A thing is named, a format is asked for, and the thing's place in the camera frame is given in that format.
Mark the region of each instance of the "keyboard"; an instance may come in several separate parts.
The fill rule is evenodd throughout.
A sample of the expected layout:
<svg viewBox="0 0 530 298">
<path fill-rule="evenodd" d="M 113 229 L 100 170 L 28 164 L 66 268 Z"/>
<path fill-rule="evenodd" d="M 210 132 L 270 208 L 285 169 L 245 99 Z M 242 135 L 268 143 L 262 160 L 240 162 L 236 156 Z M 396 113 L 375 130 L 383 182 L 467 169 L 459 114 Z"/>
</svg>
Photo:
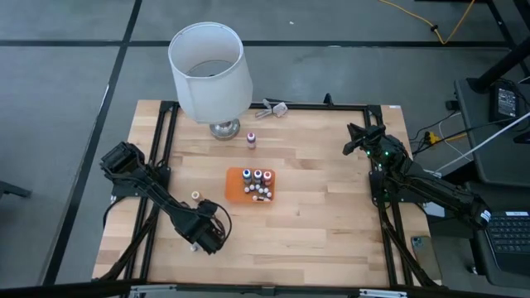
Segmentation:
<svg viewBox="0 0 530 298">
<path fill-rule="evenodd" d="M 530 211 L 493 212 L 487 234 L 501 270 L 530 275 Z"/>
</svg>

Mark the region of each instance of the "wooden tabletop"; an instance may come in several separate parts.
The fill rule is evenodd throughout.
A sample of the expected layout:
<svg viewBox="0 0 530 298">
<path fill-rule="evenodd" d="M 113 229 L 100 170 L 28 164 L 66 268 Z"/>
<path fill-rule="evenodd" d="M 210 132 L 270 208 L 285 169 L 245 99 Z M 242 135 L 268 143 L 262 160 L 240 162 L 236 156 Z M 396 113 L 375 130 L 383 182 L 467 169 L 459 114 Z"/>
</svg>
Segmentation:
<svg viewBox="0 0 530 298">
<path fill-rule="evenodd" d="M 159 106 L 160 101 L 139 101 L 132 121 L 128 141 L 146 155 Z M 381 108 L 387 134 L 399 138 L 410 151 L 399 106 Z M 248 110 L 239 119 L 241 131 L 235 139 L 220 142 L 213 139 L 207 125 L 195 123 L 179 110 L 169 191 L 177 200 L 193 206 L 190 194 L 198 190 L 229 211 L 234 228 L 224 247 L 209 256 L 192 252 L 190 244 L 175 232 L 162 212 L 148 280 L 388 286 L 378 211 L 370 200 L 369 160 L 358 150 L 342 155 L 342 148 L 349 141 L 346 124 L 363 126 L 363 114 L 290 110 L 283 118 L 256 120 L 255 112 Z M 255 150 L 247 148 L 248 132 L 257 136 Z M 231 204 L 225 200 L 224 178 L 231 166 L 274 169 L 275 200 L 271 204 Z M 137 206 L 137 198 L 125 199 L 108 215 L 94 277 L 110 269 L 128 245 Z M 425 215 L 414 204 L 400 204 L 400 210 L 410 249 L 410 237 L 428 236 L 429 228 Z M 393 220 L 390 209 L 388 215 Z M 134 276 L 140 271 L 142 251 L 140 248 Z M 395 248 L 393 251 L 397 277 L 402 283 L 399 254 Z"/>
</svg>

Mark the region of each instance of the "orange tray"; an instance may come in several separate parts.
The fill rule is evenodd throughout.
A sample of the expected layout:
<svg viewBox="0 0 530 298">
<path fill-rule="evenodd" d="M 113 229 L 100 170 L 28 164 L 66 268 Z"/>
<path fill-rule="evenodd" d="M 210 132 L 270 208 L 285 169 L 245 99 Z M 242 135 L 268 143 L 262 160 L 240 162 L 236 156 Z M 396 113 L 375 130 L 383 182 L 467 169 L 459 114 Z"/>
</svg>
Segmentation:
<svg viewBox="0 0 530 298">
<path fill-rule="evenodd" d="M 271 184 L 267 188 L 272 192 L 270 201 L 254 201 L 252 200 L 253 195 L 259 195 L 255 191 L 251 191 L 245 194 L 245 183 L 243 181 L 243 170 L 249 169 L 252 173 L 255 170 L 261 170 L 262 172 L 270 171 L 272 174 Z M 276 173 L 270 169 L 253 169 L 253 168 L 236 168 L 231 167 L 226 171 L 226 186 L 224 187 L 224 197 L 226 200 L 232 203 L 271 203 L 274 201 L 274 180 L 276 179 Z"/>
</svg>

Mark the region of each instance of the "silver lamp base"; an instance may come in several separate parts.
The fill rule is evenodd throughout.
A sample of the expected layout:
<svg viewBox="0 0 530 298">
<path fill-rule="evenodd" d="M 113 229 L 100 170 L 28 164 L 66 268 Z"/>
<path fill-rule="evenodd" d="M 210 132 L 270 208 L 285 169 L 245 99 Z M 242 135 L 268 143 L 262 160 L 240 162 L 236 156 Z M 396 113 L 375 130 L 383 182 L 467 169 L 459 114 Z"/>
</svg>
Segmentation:
<svg viewBox="0 0 530 298">
<path fill-rule="evenodd" d="M 234 138 L 239 132 L 239 120 L 234 119 L 226 123 L 210 124 L 212 135 L 220 141 L 228 141 Z"/>
</svg>

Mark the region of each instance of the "white lampshade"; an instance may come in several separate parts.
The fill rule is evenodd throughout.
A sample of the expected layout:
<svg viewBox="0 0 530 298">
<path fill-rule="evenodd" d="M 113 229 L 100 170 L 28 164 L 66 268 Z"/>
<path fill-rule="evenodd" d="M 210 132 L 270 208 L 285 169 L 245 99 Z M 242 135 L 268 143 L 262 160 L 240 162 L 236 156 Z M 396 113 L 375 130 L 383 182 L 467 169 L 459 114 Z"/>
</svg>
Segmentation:
<svg viewBox="0 0 530 298">
<path fill-rule="evenodd" d="M 215 22 L 188 26 L 168 54 L 179 103 L 196 122 L 226 123 L 250 106 L 252 80 L 234 30 Z"/>
</svg>

